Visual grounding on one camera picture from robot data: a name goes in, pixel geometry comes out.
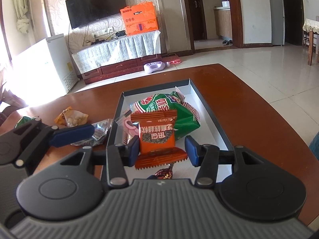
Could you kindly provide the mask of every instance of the television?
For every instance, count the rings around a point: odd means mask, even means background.
[[[125,0],[66,0],[72,29],[120,13]]]

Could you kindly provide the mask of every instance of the curtain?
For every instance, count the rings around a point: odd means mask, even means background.
[[[28,11],[27,0],[13,0],[14,7],[17,13],[17,29],[22,33],[28,33],[30,20],[26,17]]]

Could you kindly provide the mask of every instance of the white refrigerator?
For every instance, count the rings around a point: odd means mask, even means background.
[[[272,16],[272,44],[285,44],[285,8],[284,0],[270,0]]]
[[[78,81],[63,34],[39,41],[12,64],[10,89],[30,106],[66,95]]]

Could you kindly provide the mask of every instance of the kitchen counter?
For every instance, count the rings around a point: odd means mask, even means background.
[[[218,36],[232,39],[232,18],[230,15],[230,8],[217,7],[214,9],[216,34]]]
[[[215,7],[214,10],[230,10],[230,7]]]

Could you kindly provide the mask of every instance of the white tablecloth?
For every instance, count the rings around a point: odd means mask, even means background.
[[[85,73],[101,66],[160,53],[160,31],[155,30],[85,47],[72,57],[80,73]]]
[[[302,29],[306,32],[313,31],[319,33],[319,22],[315,20],[306,19]]]

